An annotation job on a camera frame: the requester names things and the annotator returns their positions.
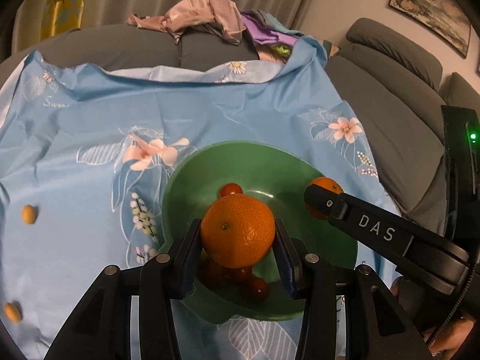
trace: cherry tomato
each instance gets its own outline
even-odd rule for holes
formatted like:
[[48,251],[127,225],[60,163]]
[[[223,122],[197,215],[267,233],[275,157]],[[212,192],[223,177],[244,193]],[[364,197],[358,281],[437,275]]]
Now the cherry tomato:
[[229,269],[227,271],[227,275],[236,283],[244,283],[247,280],[251,279],[251,266],[237,269]]
[[197,278],[207,288],[221,287],[227,277],[226,268],[218,265],[211,258],[200,263],[197,270]]
[[234,193],[243,193],[241,186],[235,183],[229,183],[227,185],[224,185],[222,189],[218,192],[221,198],[227,195],[233,195]]
[[244,283],[240,293],[254,303],[262,303],[270,295],[270,286],[262,278],[252,277]]

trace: pink satin garment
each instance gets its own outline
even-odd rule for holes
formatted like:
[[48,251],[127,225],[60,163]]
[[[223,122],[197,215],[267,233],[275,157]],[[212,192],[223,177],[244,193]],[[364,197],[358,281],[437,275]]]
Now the pink satin garment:
[[175,43],[189,27],[213,33],[232,44],[240,43],[245,30],[237,5],[231,0],[182,0],[163,16],[129,15],[127,24],[168,32]]

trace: metal screw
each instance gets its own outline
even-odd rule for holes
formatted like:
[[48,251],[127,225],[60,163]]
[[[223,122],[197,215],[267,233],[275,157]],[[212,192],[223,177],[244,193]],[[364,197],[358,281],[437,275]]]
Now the metal screw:
[[365,265],[365,264],[361,264],[358,266],[358,271],[362,274],[362,275],[369,275],[371,274],[371,268],[368,266],[368,265]]
[[309,253],[305,256],[305,260],[307,260],[309,263],[315,264],[320,260],[320,258],[316,254]]
[[114,265],[109,265],[105,268],[105,275],[112,276],[117,273],[117,267]]
[[170,256],[167,253],[162,253],[157,256],[157,263],[168,263]]

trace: small yellow oval fruit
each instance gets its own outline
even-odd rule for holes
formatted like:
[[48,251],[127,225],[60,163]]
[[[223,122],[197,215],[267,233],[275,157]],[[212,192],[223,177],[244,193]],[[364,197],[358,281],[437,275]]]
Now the small yellow oval fruit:
[[22,210],[22,219],[27,225],[33,225],[37,220],[37,209],[27,204]]
[[19,323],[22,320],[20,310],[12,303],[7,303],[3,306],[3,311],[5,311],[5,315],[12,322]]

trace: beige wall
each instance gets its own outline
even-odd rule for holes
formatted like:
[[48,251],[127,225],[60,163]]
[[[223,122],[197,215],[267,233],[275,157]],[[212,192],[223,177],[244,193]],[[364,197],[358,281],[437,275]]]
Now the beige wall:
[[443,78],[456,71],[480,92],[476,74],[480,58],[480,41],[472,29],[466,59],[423,26],[388,7],[390,0],[312,0],[302,32],[317,39],[338,43],[359,17],[369,17],[400,32],[435,55],[443,66]]

